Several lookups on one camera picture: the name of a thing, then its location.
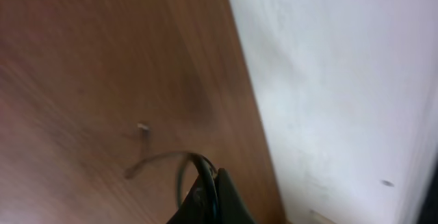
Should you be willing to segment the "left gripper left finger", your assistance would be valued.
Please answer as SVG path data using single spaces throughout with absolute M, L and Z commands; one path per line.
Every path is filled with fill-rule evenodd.
M 200 177 L 197 177 L 182 205 L 167 224 L 206 224 L 207 222 L 203 183 Z

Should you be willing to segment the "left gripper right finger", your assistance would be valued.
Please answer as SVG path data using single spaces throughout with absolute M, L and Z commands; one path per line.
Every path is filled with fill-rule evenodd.
M 256 223 L 225 169 L 218 169 L 215 186 L 222 224 Z

